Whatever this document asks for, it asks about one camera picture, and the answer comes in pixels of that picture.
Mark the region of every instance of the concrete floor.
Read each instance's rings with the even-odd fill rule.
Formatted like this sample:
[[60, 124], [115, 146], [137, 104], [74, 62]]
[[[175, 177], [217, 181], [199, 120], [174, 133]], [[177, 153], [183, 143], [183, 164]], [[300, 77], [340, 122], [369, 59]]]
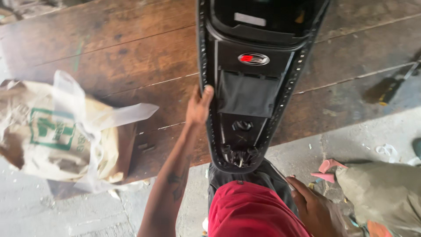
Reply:
[[[304, 183], [314, 181], [324, 159], [338, 161], [370, 159], [388, 161], [376, 153], [388, 143], [398, 151], [402, 163], [415, 157], [411, 143], [421, 137], [421, 108], [416, 108], [325, 134], [271, 147], [266, 157], [285, 175], [296, 175]], [[208, 164], [190, 169], [189, 181], [177, 220], [177, 237], [201, 236], [207, 216]], [[89, 194], [54, 201], [47, 182], [9, 169], [0, 159], [0, 229], [2, 237], [99, 237], [135, 236], [147, 197], [153, 185], [135, 192], [121, 192], [121, 200], [109, 193]], [[337, 184], [315, 187], [348, 214], [352, 205], [344, 202]]]

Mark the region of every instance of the right hand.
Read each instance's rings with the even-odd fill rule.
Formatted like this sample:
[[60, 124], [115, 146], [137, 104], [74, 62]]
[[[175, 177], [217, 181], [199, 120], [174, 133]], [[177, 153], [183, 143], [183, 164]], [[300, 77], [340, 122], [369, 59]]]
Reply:
[[346, 237], [344, 219], [339, 206], [293, 177], [288, 182], [296, 190], [291, 195], [307, 230], [314, 237]]

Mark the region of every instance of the grey cloth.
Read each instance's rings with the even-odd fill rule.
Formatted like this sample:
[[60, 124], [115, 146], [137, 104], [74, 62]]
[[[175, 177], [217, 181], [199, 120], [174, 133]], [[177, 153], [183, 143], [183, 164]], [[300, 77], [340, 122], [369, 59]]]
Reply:
[[380, 223], [405, 236], [421, 236], [421, 169], [371, 162], [337, 169], [336, 178], [354, 204], [359, 224]]
[[297, 206], [291, 196], [291, 189], [288, 184], [276, 173], [266, 158], [262, 161], [259, 167], [248, 174], [230, 174], [218, 170], [210, 163], [209, 171], [209, 188], [208, 188], [208, 211], [211, 207], [213, 197], [216, 190], [222, 185], [231, 181], [240, 180], [250, 183], [255, 183], [263, 187], [272, 189], [278, 194], [287, 207], [298, 217]]
[[221, 72], [218, 112], [270, 118], [279, 80]]

